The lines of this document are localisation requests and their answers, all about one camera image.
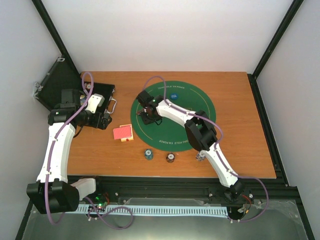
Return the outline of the blue small blind button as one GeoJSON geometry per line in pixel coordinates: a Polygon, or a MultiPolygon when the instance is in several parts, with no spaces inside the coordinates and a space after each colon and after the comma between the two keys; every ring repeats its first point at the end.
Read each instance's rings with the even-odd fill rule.
{"type": "Polygon", "coordinates": [[[179,95],[176,92],[173,92],[169,95],[169,98],[173,101],[177,100],[179,98],[179,95]]]}

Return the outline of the blue 50 chip stack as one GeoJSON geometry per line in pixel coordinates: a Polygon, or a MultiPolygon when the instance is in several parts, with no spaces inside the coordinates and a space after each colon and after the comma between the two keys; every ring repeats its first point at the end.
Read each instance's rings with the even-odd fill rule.
{"type": "Polygon", "coordinates": [[[146,150],[144,151],[144,157],[145,157],[148,161],[152,160],[153,157],[154,157],[153,151],[152,151],[150,148],[146,149],[146,150]]]}

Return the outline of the brown 100 chip stack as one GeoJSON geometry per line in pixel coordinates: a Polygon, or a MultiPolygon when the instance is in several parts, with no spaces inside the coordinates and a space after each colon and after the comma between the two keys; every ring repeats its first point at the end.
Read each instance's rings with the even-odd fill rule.
{"type": "Polygon", "coordinates": [[[166,155],[166,161],[168,163],[173,163],[175,161],[175,155],[172,152],[168,153],[166,155]]]}

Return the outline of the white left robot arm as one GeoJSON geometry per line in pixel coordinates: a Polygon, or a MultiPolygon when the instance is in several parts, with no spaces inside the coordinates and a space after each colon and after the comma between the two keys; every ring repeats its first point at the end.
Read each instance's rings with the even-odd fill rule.
{"type": "Polygon", "coordinates": [[[90,90],[64,89],[61,101],[48,116],[49,138],[44,162],[35,183],[26,193],[41,214],[73,212],[85,197],[92,201],[103,198],[104,188],[95,177],[68,182],[68,159],[77,127],[105,130],[112,121],[107,109],[112,94],[90,90]]]}

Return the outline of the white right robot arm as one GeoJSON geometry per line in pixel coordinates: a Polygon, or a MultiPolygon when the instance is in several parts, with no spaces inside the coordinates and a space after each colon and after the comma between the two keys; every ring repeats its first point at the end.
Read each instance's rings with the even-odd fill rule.
{"type": "Polygon", "coordinates": [[[220,184],[226,188],[225,198],[235,202],[245,186],[224,156],[217,138],[218,126],[209,119],[206,112],[187,110],[164,96],[153,97],[146,90],[141,91],[136,100],[142,106],[139,115],[145,124],[167,118],[184,127],[191,147],[204,155],[217,173],[220,184]]]}

